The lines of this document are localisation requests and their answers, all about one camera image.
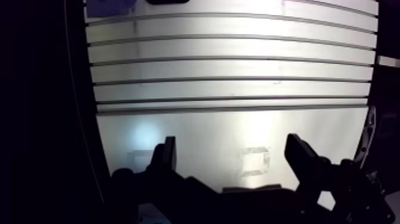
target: metal panel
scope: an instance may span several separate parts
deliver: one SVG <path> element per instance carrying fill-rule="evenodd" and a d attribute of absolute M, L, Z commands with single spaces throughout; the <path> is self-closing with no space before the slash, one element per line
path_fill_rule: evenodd
<path fill-rule="evenodd" d="M 214 101 L 147 102 L 135 104 L 99 104 L 100 113 L 143 110 L 185 110 L 205 108 L 243 108 L 310 105 L 366 105 L 367 99 L 239 99 Z"/>
<path fill-rule="evenodd" d="M 317 81 L 196 81 L 95 86 L 97 101 L 207 97 L 367 96 L 369 83 Z"/>
<path fill-rule="evenodd" d="M 184 13 L 264 14 L 324 21 L 328 23 L 357 27 L 373 32 L 377 30 L 377 19 L 374 17 L 322 5 L 282 0 L 190 0 L 186 4 L 162 6 L 149 5 L 145 2 L 145 0 L 138 0 L 134 12 L 132 12 L 130 15 L 114 17 L 114 19 L 144 15 Z M 110 20 L 110 18 L 86 19 L 87 22 L 102 20 Z"/>
<path fill-rule="evenodd" d="M 199 77 L 292 77 L 371 80 L 372 67 L 299 61 L 168 61 L 91 67 L 93 82 Z"/>
<path fill-rule="evenodd" d="M 177 137 L 177 172 L 194 176 L 220 192 L 222 187 L 255 188 L 280 183 L 295 189 L 298 180 L 283 154 L 288 133 L 297 133 L 333 163 L 353 158 L 367 108 L 247 111 L 219 113 L 98 116 L 108 167 L 142 171 L 156 144 Z M 268 150 L 260 175 L 245 176 L 252 147 Z"/>
<path fill-rule="evenodd" d="M 374 0 L 315 0 L 378 15 L 378 2 Z"/>
<path fill-rule="evenodd" d="M 378 64 L 381 66 L 400 67 L 400 59 L 379 56 Z"/>
<path fill-rule="evenodd" d="M 121 43 L 89 48 L 91 63 L 138 58 L 225 55 L 316 58 L 373 64 L 375 53 L 363 49 L 317 43 L 255 39 L 182 39 Z"/>
<path fill-rule="evenodd" d="M 378 29 L 377 18 L 304 2 L 285 1 L 285 10 L 283 15 L 328 21 L 374 32 Z"/>
<path fill-rule="evenodd" d="M 145 0 L 137 0 L 131 15 L 141 16 L 171 13 L 253 13 L 280 15 L 282 0 L 190 0 L 185 4 L 150 5 Z M 87 22 L 101 21 L 110 18 L 87 18 Z"/>
<path fill-rule="evenodd" d="M 193 35 L 193 38 L 201 38 L 199 35 L 224 35 L 226 38 L 228 35 L 248 35 L 248 38 L 254 39 L 301 38 L 303 41 L 323 41 L 330 44 L 346 43 L 369 48 L 376 46 L 376 35 L 371 33 L 267 18 L 164 18 L 128 21 L 86 28 L 88 42 L 118 39 L 135 41 L 132 38 L 141 38 L 141 40 L 145 40 L 145 38 L 182 38 L 179 35 Z"/>

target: metal plate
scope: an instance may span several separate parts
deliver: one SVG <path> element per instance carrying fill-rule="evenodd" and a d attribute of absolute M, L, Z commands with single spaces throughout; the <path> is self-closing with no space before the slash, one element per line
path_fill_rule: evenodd
<path fill-rule="evenodd" d="M 91 63 L 191 56 L 288 57 L 373 64 L 375 52 L 319 43 L 257 39 L 179 39 L 120 43 L 89 48 Z"/>
<path fill-rule="evenodd" d="M 293 78 L 371 80 L 372 67 L 301 61 L 204 60 L 117 64 L 90 68 L 93 82 L 190 78 Z"/>
<path fill-rule="evenodd" d="M 366 114 L 367 108 L 151 114 L 98 116 L 98 124 L 111 173 L 142 171 L 156 144 L 176 136 L 177 172 L 220 192 L 277 183 L 295 189 L 298 180 L 283 154 L 287 134 L 297 133 L 340 163 L 353 158 Z M 251 154 L 254 148 L 259 154 Z"/>
<path fill-rule="evenodd" d="M 212 97 L 367 96 L 369 83 L 317 81 L 195 81 L 95 86 L 97 101 Z"/>

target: horizontal slat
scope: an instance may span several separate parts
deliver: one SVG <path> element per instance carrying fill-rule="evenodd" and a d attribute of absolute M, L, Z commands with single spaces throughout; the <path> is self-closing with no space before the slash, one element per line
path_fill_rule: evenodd
<path fill-rule="evenodd" d="M 376 35 L 319 24 L 267 18 L 166 18 L 89 26 L 88 42 L 174 35 L 259 35 L 347 43 L 374 48 Z"/>
<path fill-rule="evenodd" d="M 353 10 L 378 15 L 378 2 L 374 0 L 314 0 L 332 5 L 338 5 Z"/>
<path fill-rule="evenodd" d="M 186 56 L 271 56 L 374 63 L 374 51 L 294 41 L 255 39 L 182 39 L 93 46 L 91 63 Z"/>
<path fill-rule="evenodd" d="M 328 21 L 374 32 L 378 29 L 378 19 L 376 18 L 304 2 L 285 1 L 285 10 L 283 15 L 288 17 Z"/>
<path fill-rule="evenodd" d="M 372 67 L 299 61 L 169 61 L 91 67 L 98 82 L 183 79 L 196 77 L 311 77 L 371 80 Z"/>
<path fill-rule="evenodd" d="M 166 98 L 356 95 L 367 96 L 369 83 L 317 81 L 197 81 L 95 86 L 97 101 Z"/>
<path fill-rule="evenodd" d="M 215 101 L 148 102 L 136 104 L 99 104 L 100 113 L 120 110 L 157 110 L 185 108 L 274 107 L 299 105 L 366 105 L 367 99 L 246 99 Z"/>
<path fill-rule="evenodd" d="M 171 13 L 254 13 L 282 14 L 282 0 L 190 0 L 185 4 L 150 5 L 145 0 L 137 0 L 135 10 L 128 16 L 157 15 Z M 109 18 L 87 18 L 87 22 Z"/>
<path fill-rule="evenodd" d="M 381 66 L 400 67 L 400 59 L 379 56 L 378 64 Z"/>
<path fill-rule="evenodd" d="M 373 32 L 377 30 L 377 19 L 367 15 L 361 15 L 322 5 L 282 0 L 190 0 L 186 4 L 157 6 L 149 5 L 144 0 L 138 0 L 134 13 L 116 18 L 181 13 L 264 14 L 325 21 L 328 23 L 357 27 Z M 107 19 L 110 18 L 89 18 L 86 21 L 93 22 Z"/>
<path fill-rule="evenodd" d="M 366 113 L 347 108 L 98 116 L 98 124 L 110 173 L 122 167 L 143 171 L 145 153 L 137 152 L 151 156 L 166 136 L 176 136 L 176 170 L 183 177 L 194 176 L 217 192 L 277 183 L 295 189 L 298 180 L 283 153 L 287 134 L 297 133 L 338 164 L 353 158 Z M 270 163 L 263 175 L 244 178 L 242 156 L 251 147 L 267 148 Z"/>

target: blue object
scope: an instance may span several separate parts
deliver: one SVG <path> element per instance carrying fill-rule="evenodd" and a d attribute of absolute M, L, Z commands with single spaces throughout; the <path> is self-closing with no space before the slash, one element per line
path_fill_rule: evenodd
<path fill-rule="evenodd" d="M 86 0 L 87 17 L 128 15 L 137 0 Z"/>

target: white surface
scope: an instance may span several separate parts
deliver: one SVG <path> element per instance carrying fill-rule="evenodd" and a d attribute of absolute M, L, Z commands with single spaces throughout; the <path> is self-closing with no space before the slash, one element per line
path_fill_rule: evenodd
<path fill-rule="evenodd" d="M 90 68 L 93 82 L 191 77 L 313 77 L 371 80 L 372 67 L 301 61 L 208 60 L 118 64 Z"/>
<path fill-rule="evenodd" d="M 350 43 L 375 48 L 376 35 L 332 26 L 267 18 L 164 18 L 86 28 L 87 41 L 167 35 L 263 35 Z"/>
<path fill-rule="evenodd" d="M 255 39 L 182 39 L 89 48 L 91 63 L 138 58 L 227 55 L 316 58 L 373 64 L 375 52 L 317 43 Z"/>
<path fill-rule="evenodd" d="M 268 106 L 299 106 L 299 105 L 354 105 L 365 104 L 367 99 L 243 99 L 215 101 L 180 101 L 180 102 L 146 102 L 135 104 L 99 104 L 99 112 L 110 110 L 139 110 L 160 108 L 221 108 L 221 107 L 268 107 Z"/>
<path fill-rule="evenodd" d="M 97 101 L 280 95 L 367 96 L 369 83 L 318 81 L 194 81 L 95 86 Z"/>
<path fill-rule="evenodd" d="M 285 10 L 283 15 L 288 17 L 328 21 L 374 32 L 378 29 L 377 18 L 304 2 L 285 1 Z"/>
<path fill-rule="evenodd" d="M 373 0 L 315 0 L 318 2 L 340 5 L 353 10 L 360 10 L 365 13 L 378 15 L 378 2 Z"/>
<path fill-rule="evenodd" d="M 282 184 L 298 180 L 284 157 L 288 133 L 297 133 L 333 163 L 353 158 L 367 108 L 247 111 L 216 113 L 98 116 L 99 130 L 112 173 L 130 167 L 142 171 L 151 152 L 166 136 L 176 136 L 177 172 L 194 176 L 213 190 Z M 242 176 L 248 148 L 268 149 L 268 171 Z"/>
<path fill-rule="evenodd" d="M 379 56 L 379 62 L 381 66 L 389 66 L 389 67 L 400 67 L 400 59 L 389 58 L 384 56 Z"/>
<path fill-rule="evenodd" d="M 151 5 L 137 0 L 135 11 L 127 16 L 158 15 L 172 13 L 253 13 L 282 14 L 282 0 L 190 0 L 185 4 Z M 107 18 L 87 18 L 86 21 L 101 21 Z"/>
<path fill-rule="evenodd" d="M 369 5 L 370 2 L 371 0 L 365 1 L 367 5 Z M 145 0 L 138 0 L 133 13 L 119 17 L 123 18 L 140 15 L 177 13 L 248 13 L 282 15 L 354 26 L 371 31 L 377 30 L 377 19 L 367 15 L 361 15 L 321 5 L 282 0 L 190 0 L 186 4 L 175 5 L 150 5 L 147 4 Z M 86 21 L 91 22 L 106 19 L 108 18 L 87 18 Z"/>

